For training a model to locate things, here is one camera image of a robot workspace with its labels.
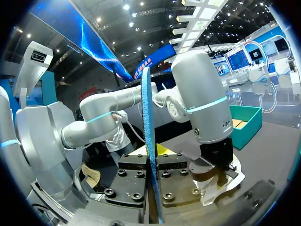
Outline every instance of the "white robotic arm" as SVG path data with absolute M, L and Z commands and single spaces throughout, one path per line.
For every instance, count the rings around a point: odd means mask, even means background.
M 154 82 L 151 87 L 152 93 L 156 94 L 157 87 Z M 141 85 L 87 97 L 79 105 L 84 121 L 75 121 L 61 132 L 64 146 L 77 148 L 111 138 L 118 129 L 111 113 L 131 107 L 140 101 Z

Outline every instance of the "cable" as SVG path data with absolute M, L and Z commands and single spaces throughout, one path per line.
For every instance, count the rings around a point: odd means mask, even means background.
M 77 150 L 82 150 L 82 149 L 85 149 L 85 148 L 88 148 L 92 145 L 93 143 L 90 143 L 88 144 L 87 146 L 81 146 L 81 147 L 77 147 L 77 148 L 74 148 L 74 149 L 70 149 L 70 148 L 64 148 L 66 151 L 77 151 Z
M 133 128 L 132 124 L 128 121 L 128 119 L 126 117 L 124 117 L 122 114 L 115 112 L 114 114 L 117 114 L 119 116 L 121 116 L 122 118 L 124 118 L 127 121 L 127 124 L 129 125 L 129 127 L 132 129 L 132 131 L 135 133 L 135 135 L 143 142 L 145 143 L 145 141 L 139 136 L 139 134 L 136 132 L 136 130 Z

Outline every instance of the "display screen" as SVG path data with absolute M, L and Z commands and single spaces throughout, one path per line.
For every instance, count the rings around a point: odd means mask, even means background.
M 158 49 L 156 52 L 150 54 L 147 58 L 145 58 L 137 67 L 134 78 L 140 79 L 142 76 L 142 70 L 144 67 L 153 67 L 157 63 L 166 60 L 176 54 L 172 45 L 168 44 Z
M 262 54 L 258 48 L 256 50 L 251 51 L 250 56 L 252 60 L 258 60 L 262 58 Z
M 233 71 L 249 66 L 249 61 L 243 49 L 227 58 Z
M 276 46 L 273 42 L 268 42 L 267 44 L 264 44 L 262 47 L 263 47 L 263 51 L 268 56 L 277 53 Z
M 31 13 L 57 30 L 94 60 L 125 82 L 133 81 L 121 62 L 111 52 L 68 0 L 40 0 Z
M 279 40 L 275 41 L 275 45 L 279 52 L 288 49 L 287 43 L 284 39 L 279 39 Z
M 9 81 L 9 85 L 13 90 L 13 85 L 15 81 L 14 76 L 1 76 L 1 79 L 6 79 Z M 33 106 L 33 105 L 43 105 L 43 94 L 42 94 L 42 81 L 39 80 L 36 86 L 33 88 L 32 92 L 26 98 L 26 105 Z

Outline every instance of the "bolt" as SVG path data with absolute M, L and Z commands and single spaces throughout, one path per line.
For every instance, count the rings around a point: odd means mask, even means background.
M 180 174 L 181 174 L 181 176 L 186 176 L 186 175 L 188 175 L 187 169 L 182 169 L 182 170 L 180 171 Z
M 120 177 L 125 177 L 127 175 L 127 172 L 124 169 L 119 169 L 117 173 Z
M 104 190 L 104 194 L 109 198 L 114 198 L 116 196 L 116 193 L 114 192 L 114 190 L 110 189 L 110 188 L 106 188 Z
M 109 226 L 124 226 L 124 224 L 119 220 L 112 221 Z
M 198 188 L 193 188 L 192 189 L 192 194 L 199 195 L 199 194 L 201 194 L 201 191 Z
M 165 193 L 163 199 L 166 202 L 172 202 L 174 200 L 174 195 L 171 192 Z
M 141 202 L 143 199 L 143 196 L 140 195 L 140 193 L 135 192 L 131 194 L 131 198 L 135 201 L 135 202 Z
M 260 207 L 261 206 L 261 201 L 260 200 L 255 200 L 255 202 L 253 202 L 253 206 L 255 207 L 255 208 L 258 208 L 258 207 Z
M 136 175 L 135 175 L 137 178 L 143 178 L 144 177 L 144 173 L 142 171 L 138 171 L 136 172 Z
M 198 136 L 199 135 L 199 129 L 195 128 L 194 129 L 194 134 Z
M 245 192 L 245 194 L 244 194 L 244 197 L 245 197 L 245 199 L 247 199 L 247 200 L 251 199 L 252 196 L 253 196 L 253 193 L 252 193 L 252 192 Z
M 162 177 L 164 178 L 169 178 L 171 175 L 170 175 L 170 172 L 168 172 L 167 170 L 165 170 L 163 173 L 162 173 Z

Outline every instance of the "computer screen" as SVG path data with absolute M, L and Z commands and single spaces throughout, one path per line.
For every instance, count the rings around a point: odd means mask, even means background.
M 258 59 L 262 58 L 262 54 L 258 48 L 251 51 L 250 56 L 251 56 L 252 60 L 258 60 Z
M 288 49 L 287 43 L 284 39 L 279 39 L 279 40 L 275 41 L 275 45 L 279 52 Z
M 249 66 L 249 61 L 243 49 L 227 58 L 233 71 Z
M 264 44 L 262 47 L 263 47 L 263 51 L 267 56 L 277 53 L 277 49 L 274 42 L 268 42 L 267 44 Z

